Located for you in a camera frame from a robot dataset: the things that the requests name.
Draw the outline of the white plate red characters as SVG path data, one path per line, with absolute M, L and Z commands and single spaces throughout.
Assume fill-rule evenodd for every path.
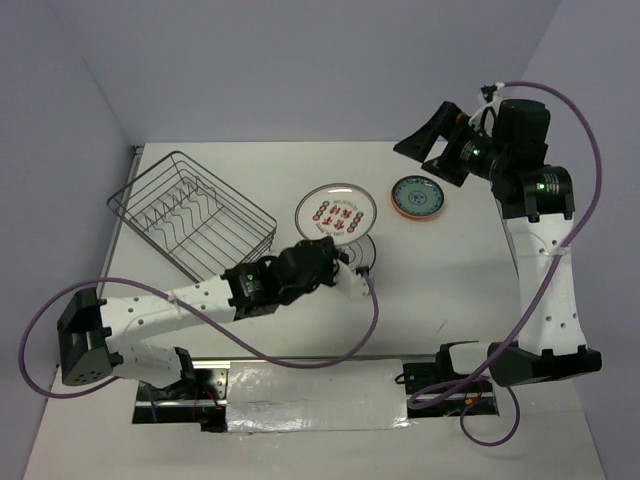
M 304 239 L 331 237 L 337 246 L 342 246 L 365 237 L 377 216 L 377 204 L 364 188 L 331 183 L 316 187 L 300 200 L 294 222 Z

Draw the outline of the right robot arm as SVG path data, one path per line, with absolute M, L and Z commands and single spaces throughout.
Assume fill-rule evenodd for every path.
M 547 164 L 550 113 L 533 100 L 500 102 L 491 133 L 445 101 L 396 153 L 456 187 L 473 175 L 489 182 L 512 243 L 522 318 L 503 342 L 444 344 L 435 380 L 456 391 L 473 372 L 501 387 L 564 380 L 597 372 L 579 323 L 569 249 L 574 194 L 569 172 Z

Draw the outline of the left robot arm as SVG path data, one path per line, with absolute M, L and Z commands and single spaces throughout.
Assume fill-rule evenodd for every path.
M 153 346 L 150 338 L 194 326 L 200 314 L 218 324 L 269 315 L 321 285 L 362 291 L 347 259 L 330 238 L 303 240 L 159 295 L 101 299 L 95 288 L 81 289 L 57 322 L 62 382 L 84 387 L 116 375 L 185 398 L 196 385 L 190 355 L 183 347 Z

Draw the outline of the white enamel plate green rim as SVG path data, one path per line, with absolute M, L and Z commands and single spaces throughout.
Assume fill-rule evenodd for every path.
M 372 270 L 377 259 L 377 248 L 373 238 L 367 234 L 357 241 L 342 245 L 339 249 L 347 255 L 347 265 L 352 271 L 363 269 Z

